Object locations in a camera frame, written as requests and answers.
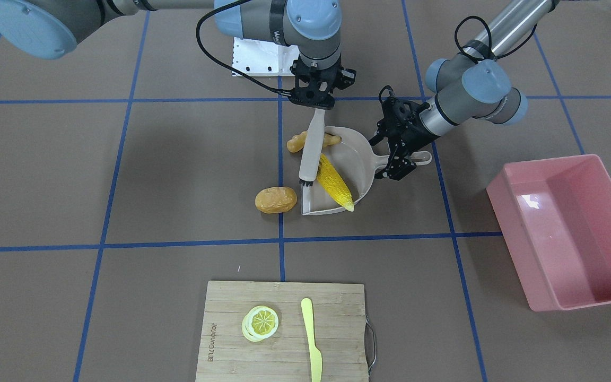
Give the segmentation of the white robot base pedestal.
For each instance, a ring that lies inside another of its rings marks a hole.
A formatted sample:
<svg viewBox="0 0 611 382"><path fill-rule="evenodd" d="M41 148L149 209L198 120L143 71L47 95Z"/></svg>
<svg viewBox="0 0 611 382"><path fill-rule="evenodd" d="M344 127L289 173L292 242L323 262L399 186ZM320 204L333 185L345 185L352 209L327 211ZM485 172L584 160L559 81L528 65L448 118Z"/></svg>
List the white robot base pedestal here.
<svg viewBox="0 0 611 382"><path fill-rule="evenodd" d="M233 39L231 66L252 77L293 76L291 67L299 58L299 48L272 42Z"/></svg>

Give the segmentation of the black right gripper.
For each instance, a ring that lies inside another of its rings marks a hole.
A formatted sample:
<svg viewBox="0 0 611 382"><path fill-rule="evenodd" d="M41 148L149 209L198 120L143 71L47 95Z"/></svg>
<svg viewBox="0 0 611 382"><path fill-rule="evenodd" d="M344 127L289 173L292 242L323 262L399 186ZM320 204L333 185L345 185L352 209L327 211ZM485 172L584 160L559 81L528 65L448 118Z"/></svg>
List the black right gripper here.
<svg viewBox="0 0 611 382"><path fill-rule="evenodd" d="M332 67L320 70L309 67L298 58L290 68L295 76L295 87L289 90L289 101L296 106L332 110L335 105L333 90L347 89L356 81L357 72L344 68L339 59Z"/></svg>

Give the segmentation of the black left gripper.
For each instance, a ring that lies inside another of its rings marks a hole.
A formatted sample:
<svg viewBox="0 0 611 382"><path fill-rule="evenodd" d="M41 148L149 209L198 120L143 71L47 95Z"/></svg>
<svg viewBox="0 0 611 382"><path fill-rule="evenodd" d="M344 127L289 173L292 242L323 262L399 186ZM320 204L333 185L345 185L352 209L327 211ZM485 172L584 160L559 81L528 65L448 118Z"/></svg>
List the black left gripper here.
<svg viewBox="0 0 611 382"><path fill-rule="evenodd" d="M438 140L439 135L432 133L422 122L423 111L431 109L427 102L414 102L395 95L390 85L385 85L378 95L383 118L377 122L377 130L368 142L374 147L387 140L392 154L383 170L383 177L400 181L417 165L412 153Z"/></svg>

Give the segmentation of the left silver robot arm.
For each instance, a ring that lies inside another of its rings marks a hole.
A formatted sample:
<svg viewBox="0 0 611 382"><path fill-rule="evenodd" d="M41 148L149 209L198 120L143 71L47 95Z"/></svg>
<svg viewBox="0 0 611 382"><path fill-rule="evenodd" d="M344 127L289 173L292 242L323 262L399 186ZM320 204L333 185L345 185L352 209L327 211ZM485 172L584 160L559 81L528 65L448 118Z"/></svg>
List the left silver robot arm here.
<svg viewBox="0 0 611 382"><path fill-rule="evenodd" d="M499 60L519 50L557 4L512 1L492 22L475 16L483 31L465 44L456 39L458 53L427 68L425 82L434 93L427 102L405 101L384 86L379 94L383 117L369 144L386 141L390 154L386 164L376 165L375 178L401 180L417 167L415 152L468 119L518 123L526 115L528 99L512 86Z"/></svg>

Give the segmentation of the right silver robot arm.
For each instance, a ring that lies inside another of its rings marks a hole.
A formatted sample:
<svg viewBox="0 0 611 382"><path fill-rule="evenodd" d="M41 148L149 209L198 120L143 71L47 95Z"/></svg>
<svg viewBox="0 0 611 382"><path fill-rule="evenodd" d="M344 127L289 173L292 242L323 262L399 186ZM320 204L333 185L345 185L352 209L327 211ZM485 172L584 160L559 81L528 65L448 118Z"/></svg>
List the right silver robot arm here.
<svg viewBox="0 0 611 382"><path fill-rule="evenodd" d="M160 12L199 13L194 41L206 58L296 106L333 109L335 90L356 82L356 71L342 63L339 1L0 1L0 35L32 57L58 60L114 20ZM208 22L228 37L295 47L293 87L265 84L216 58L202 41Z"/></svg>

